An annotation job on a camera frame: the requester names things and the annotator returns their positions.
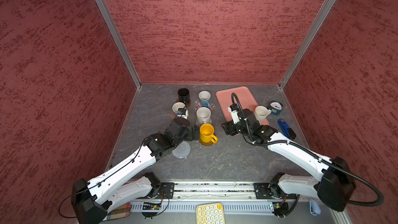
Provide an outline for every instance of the pink tray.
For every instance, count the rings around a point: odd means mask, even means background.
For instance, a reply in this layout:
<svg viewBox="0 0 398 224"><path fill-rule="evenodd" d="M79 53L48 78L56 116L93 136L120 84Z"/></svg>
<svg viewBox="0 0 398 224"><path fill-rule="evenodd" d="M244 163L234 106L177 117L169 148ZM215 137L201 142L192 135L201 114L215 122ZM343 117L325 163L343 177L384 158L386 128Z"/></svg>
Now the pink tray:
<svg viewBox="0 0 398 224"><path fill-rule="evenodd" d="M232 120L231 113L228 112L228 107L232 105L231 93L236 93L243 109L248 108L254 112L256 107L258 107L256 100L254 99L253 95L251 95L251 92L247 87L236 87L218 91L216 93L216 97L220 103L220 107L222 109L222 113L224 113L226 121ZM267 119L265 119L260 124L269 125L269 122Z"/></svg>

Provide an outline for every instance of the mug handle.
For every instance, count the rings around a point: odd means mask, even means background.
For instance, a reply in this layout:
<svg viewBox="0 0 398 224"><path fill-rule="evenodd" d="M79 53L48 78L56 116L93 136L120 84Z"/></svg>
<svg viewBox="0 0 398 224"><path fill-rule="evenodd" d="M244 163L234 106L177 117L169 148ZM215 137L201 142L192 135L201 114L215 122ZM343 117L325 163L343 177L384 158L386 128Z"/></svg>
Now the mug handle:
<svg viewBox="0 0 398 224"><path fill-rule="evenodd" d="M211 141L216 144L218 142L218 138L214 134L212 134L211 137Z"/></svg>

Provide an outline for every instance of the black cable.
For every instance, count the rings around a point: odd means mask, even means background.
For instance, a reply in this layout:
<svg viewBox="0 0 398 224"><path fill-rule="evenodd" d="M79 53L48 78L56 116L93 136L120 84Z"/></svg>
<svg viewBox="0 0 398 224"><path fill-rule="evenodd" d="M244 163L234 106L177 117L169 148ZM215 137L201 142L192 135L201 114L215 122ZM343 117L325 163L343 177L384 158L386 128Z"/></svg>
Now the black cable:
<svg viewBox="0 0 398 224"><path fill-rule="evenodd" d="M169 207L170 198L169 198L168 196L166 196L165 194L160 194L160 195L163 195L164 197L167 197L167 199L168 199L168 201L167 201L167 206L165 207L165 209L164 209L162 212L157 213L156 215L154 215L154 216L152 216L152 217L155 217L155 216L160 215L161 213L163 213L164 211L166 211L166 209Z"/></svg>
<svg viewBox="0 0 398 224"><path fill-rule="evenodd" d="M123 169L124 167L126 167L130 162L134 162L135 158L136 158L136 157L138 156L138 154L140 153L140 150L141 150L142 145L144 144L144 142L145 142L147 139L148 139L148 137L144 138L144 140L142 141L140 147L138 148L137 154L136 154L135 157L132 158L128 163L126 163L125 165L123 165L122 167L120 167L119 169L117 169L115 172L113 172L111 175L109 175L108 177L106 177L106 178L105 178L104 180L102 180L101 182L96 183L94 186L92 186L92 187L90 187L90 188L88 188L88 189L85 189L85 190L83 190L83 191L79 191L79 192L77 192L76 194L72 194L72 195L68 196L67 198L65 198L65 199L61 202L61 204L59 205L59 207L58 207L58 214L59 214L60 216L64 217L64 218L68 218L68 219L76 218L76 217L64 216L64 215L61 213L61 206L62 206L62 204L64 203L64 201L66 201L68 198L70 198L70 197L72 197L72 196L74 196L74 195L77 195L77 194L83 193L83 192L85 192L85 191L87 191L87 190L90 190L90 189L92 189L93 187L96 187L96 186L100 187L101 184L102 184L103 182L105 182L106 179L110 178L110 177L113 176L116 172L118 172L119 170L121 170L121 169Z"/></svg>
<svg viewBox="0 0 398 224"><path fill-rule="evenodd" d="M177 114L176 114L176 116L174 117L174 119L178 116L178 114L180 114L180 112L181 112L181 115L182 115L182 110L186 109L186 107L187 107L187 105L184 103L184 107L183 107L181 110L178 110L178 109L177 109Z"/></svg>
<svg viewBox="0 0 398 224"><path fill-rule="evenodd" d="M243 113L243 109L242 109L242 106L240 105L240 102L239 102L238 97L236 96L235 93L232 93L232 94L231 94L231 100L232 100L232 103L233 103L233 104L235 103L234 98L236 99L236 104L238 105L238 108L239 108L239 110L241 111L243 118L246 118L246 117L245 117L245 114ZM250 132L249 124L248 124L247 121L246 121L246 127L247 127L248 134L249 134L249 137L250 137L250 139L251 139L253 145L255 145L255 146L269 146L269 145L272 145L272 144L288 144L288 145L293 145L294 147L297 147L297 148L299 148L299 149L305 151L306 153L310 154L312 157L314 157L315 159L317 159L319 162L324 163L324 164L328 165L329 167L332 167L333 169L335 169L335 170L337 170L337 171L340 171L340 172L346 174L347 176L350 176L350 177L352 177L352 178L354 178L354 179L360 181L361 183L363 183L363 184L365 184L367 187L369 187L371 190L373 190L373 191L376 193L376 195L377 195L377 199L376 199L375 201L372 201L372 202L358 202L358 201L351 201L351 200L349 200L348 203L353 204L353 205L358 205L358 206L365 206L365 207L380 206L380 205L383 203L383 201L384 201L384 196L383 196L383 194L382 194L375 186L373 186L370 182L368 182L368 181L362 179L361 177L359 177L359 176L357 176L357 175L355 175L355 174L352 174L352 173L350 173L350 172L346 172L345 170L343 170L342 168L340 168L340 167L338 167L338 166L335 166L335 165L332 164L331 162L322 159L321 157L319 157L318 155L316 155L313 151L311 151L311 150L307 149L306 147L303 147L303 146L301 146L301 145L299 145L298 143L295 143L295 142L293 142L293 141L292 141L292 142L287 142L286 140L275 140L275 141L272 141L272 142L267 142L267 143L259 144L259 142L257 142L257 140L254 140L254 138L253 138L253 136L252 136L252 134L251 134L251 132Z"/></svg>
<svg viewBox="0 0 398 224"><path fill-rule="evenodd" d="M377 195L377 199L376 199L375 201L372 201L372 202L358 202L358 201L351 201L351 200L349 200L348 203L350 203L350 204L352 204L352 205L358 205L358 206L364 206L364 207L375 207L375 206L380 206L380 205L383 203L383 201L384 201L384 196L383 196L383 194L382 194L375 186L373 186L370 182L368 182L368 181L362 179L361 177L359 177L359 176L357 176L357 175L355 175L355 174L352 174L352 173L350 173L350 172L346 172L346 171L343 170L342 168L340 168L340 167L338 167L338 166L335 166L335 165L332 164L331 162L322 159L321 157L319 157L318 155L316 155L314 152L312 152L312 151L308 150L307 148L305 148L305 147L299 145L298 143L295 143L295 142L293 142L293 141L287 143L286 140L276 140L276 141L272 141L272 142L268 142L268 143L264 143L264 144L257 144L257 143L254 143L254 144L255 144L256 146L268 146L268 145L272 145L272 144L288 144L288 145L292 145L292 146L294 146L294 147L297 147L297 148L299 148L299 149L305 151L306 153L310 154L312 157L314 157L315 159L317 159L317 160L320 161L321 163L324 163L324 164L326 164L327 166L332 167L333 169L338 170L338 171L340 171L340 172L346 174L347 176L350 176L350 177L352 177L352 178L354 178L354 179L360 181L361 183L363 183L363 184L365 184L367 187L369 187L371 190L373 190L373 191L376 193L376 195Z"/></svg>
<svg viewBox="0 0 398 224"><path fill-rule="evenodd" d="M234 98L236 99L236 104L238 105L239 111L242 113L242 117L243 117L243 119L246 122L246 129L248 131L249 138L251 139L252 144L254 144L255 141L254 141L253 135L251 134L249 123L248 123L248 121L246 119L245 113L243 112L243 108L242 108L242 106L241 106L241 104L239 102L238 96L236 95L236 93L231 93L232 104L235 104Z"/></svg>
<svg viewBox="0 0 398 224"><path fill-rule="evenodd" d="M293 212L293 210L295 209L297 203L299 202L299 199L300 199L300 195L297 195L297 198L296 198L295 202L293 203L292 207L286 212L286 214L280 214L280 215L277 215L277 217L286 217L291 212Z"/></svg>

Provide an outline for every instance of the black cup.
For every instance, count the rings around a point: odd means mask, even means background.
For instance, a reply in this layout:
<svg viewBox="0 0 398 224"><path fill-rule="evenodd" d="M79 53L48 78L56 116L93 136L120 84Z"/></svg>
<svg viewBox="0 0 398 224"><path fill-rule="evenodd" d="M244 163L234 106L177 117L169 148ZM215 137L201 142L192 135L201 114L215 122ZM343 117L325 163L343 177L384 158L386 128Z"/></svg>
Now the black cup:
<svg viewBox="0 0 398 224"><path fill-rule="evenodd" d="M178 101L188 105L191 102L189 98L189 90L186 88L181 88L178 90Z"/></svg>

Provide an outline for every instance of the yellow mug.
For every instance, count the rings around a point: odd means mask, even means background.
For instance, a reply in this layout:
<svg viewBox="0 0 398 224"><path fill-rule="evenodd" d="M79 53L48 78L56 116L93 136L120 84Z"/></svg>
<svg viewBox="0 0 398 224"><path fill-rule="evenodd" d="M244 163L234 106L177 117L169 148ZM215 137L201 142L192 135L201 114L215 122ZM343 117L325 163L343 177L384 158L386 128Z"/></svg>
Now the yellow mug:
<svg viewBox="0 0 398 224"><path fill-rule="evenodd" d="M203 124L200 127L200 141L204 143L204 145L210 145L206 144L209 142L217 143L218 138L214 135L214 127L211 124Z"/></svg>

